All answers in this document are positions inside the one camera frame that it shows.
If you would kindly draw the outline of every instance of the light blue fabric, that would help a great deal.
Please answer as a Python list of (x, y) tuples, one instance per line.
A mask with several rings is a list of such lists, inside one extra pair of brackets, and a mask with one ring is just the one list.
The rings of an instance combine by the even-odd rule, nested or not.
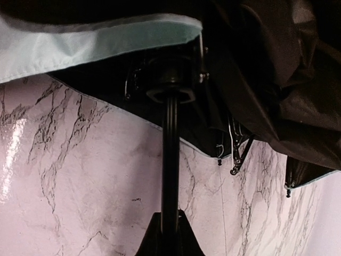
[(32, 25), (0, 16), (0, 83), (127, 52), (184, 44), (201, 30), (200, 21), (176, 14), (74, 26)]

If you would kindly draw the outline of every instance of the white marble wall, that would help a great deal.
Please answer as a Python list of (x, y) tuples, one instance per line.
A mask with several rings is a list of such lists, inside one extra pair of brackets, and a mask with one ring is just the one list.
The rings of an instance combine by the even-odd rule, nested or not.
[[(160, 211), (161, 132), (46, 75), (0, 85), (0, 255), (133, 256)], [(301, 256), (323, 180), (285, 197), (286, 157), (240, 174), (181, 146), (180, 207), (207, 256)]]

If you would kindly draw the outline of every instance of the black umbrella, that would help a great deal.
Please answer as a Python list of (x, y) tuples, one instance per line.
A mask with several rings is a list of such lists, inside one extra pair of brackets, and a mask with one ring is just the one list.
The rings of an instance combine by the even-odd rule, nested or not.
[(218, 164), (232, 153), (233, 175), (254, 139), (267, 142), (288, 155), (288, 196), (291, 189), (341, 169), (341, 2), (183, 2), (139, 2), (131, 8), (134, 1), (1, 1), (9, 16), (43, 24), (158, 12), (201, 20), (202, 35), (186, 45), (50, 73), (85, 94), (163, 123), (163, 207), (153, 216), (138, 255), (202, 255), (184, 213), (177, 210), (179, 137)]

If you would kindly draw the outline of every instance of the black metal pole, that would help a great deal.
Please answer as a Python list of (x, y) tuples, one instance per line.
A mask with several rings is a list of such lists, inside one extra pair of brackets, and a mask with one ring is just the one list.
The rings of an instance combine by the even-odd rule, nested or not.
[(161, 203), (161, 232), (163, 247), (172, 251), (177, 248), (179, 151), (178, 133), (179, 99), (170, 95), (166, 99), (163, 123), (163, 187)]

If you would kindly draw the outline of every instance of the black fabric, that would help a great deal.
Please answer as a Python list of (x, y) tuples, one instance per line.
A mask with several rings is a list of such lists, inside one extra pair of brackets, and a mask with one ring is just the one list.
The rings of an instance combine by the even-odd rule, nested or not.
[[(83, 9), (78, 2), (54, 0), (51, 6), (37, 2), (0, 0), (3, 12), (42, 23), (137, 15), (136, 8), (129, 7), (131, 2), (116, 5), (112, 12), (104, 10), (107, 4), (92, 1)], [(288, 188), (340, 170), (341, 1), (206, 0), (204, 6), (185, 2), (169, 1), (164, 6), (143, 2), (138, 10), (139, 14), (152, 13), (155, 8), (192, 17), (199, 14), (203, 21), (210, 82), (196, 89), (195, 103), (182, 108), (181, 136), (216, 156), (217, 138), (228, 132), (231, 113), (256, 139), (288, 155)], [(25, 13), (28, 6), (31, 13)], [(52, 75), (160, 125), (160, 105), (123, 100), (130, 58), (133, 56), (124, 55)], [(91, 90), (86, 89), (85, 85), (93, 84)], [(224, 143), (228, 154), (230, 140)]]

